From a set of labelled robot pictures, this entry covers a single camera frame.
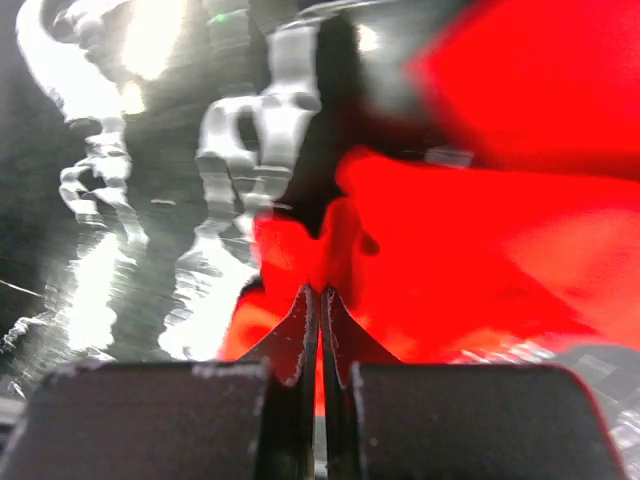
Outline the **black marbled table mat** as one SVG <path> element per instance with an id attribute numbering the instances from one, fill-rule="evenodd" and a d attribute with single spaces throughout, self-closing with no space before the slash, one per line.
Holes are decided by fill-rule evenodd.
<path id="1" fill-rule="evenodd" d="M 61 366 L 247 353 L 218 356 L 240 295 L 260 284 L 251 221 L 281 205 L 319 112 L 296 103 L 315 81 L 271 79 L 284 57 L 260 59 L 255 2 L 2 3 L 1 455 Z M 326 289 L 312 289 L 310 479 L 332 479 Z M 599 395 L 635 479 L 639 346 L 610 346 L 615 378 Z"/>

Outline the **red t shirt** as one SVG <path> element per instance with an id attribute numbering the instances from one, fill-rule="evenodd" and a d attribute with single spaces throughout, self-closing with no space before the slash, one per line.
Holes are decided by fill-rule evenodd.
<path id="1" fill-rule="evenodd" d="M 218 356 L 302 285 L 418 363 L 579 341 L 639 346 L 635 1 L 257 1 L 270 77 L 316 82 L 260 284 Z"/>

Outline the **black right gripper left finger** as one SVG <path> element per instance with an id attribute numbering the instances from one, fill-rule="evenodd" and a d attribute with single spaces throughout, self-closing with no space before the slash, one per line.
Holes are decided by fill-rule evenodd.
<path id="1" fill-rule="evenodd" d="M 67 364 L 15 422 L 5 479 L 310 479 L 317 297 L 234 362 Z"/>

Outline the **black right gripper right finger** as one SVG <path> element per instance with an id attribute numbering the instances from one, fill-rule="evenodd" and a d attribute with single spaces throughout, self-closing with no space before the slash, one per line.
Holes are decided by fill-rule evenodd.
<path id="1" fill-rule="evenodd" d="M 619 349 L 589 341 L 549 351 L 463 352 L 409 364 L 320 300 L 327 473 L 332 479 L 623 479 L 609 433 Z"/>

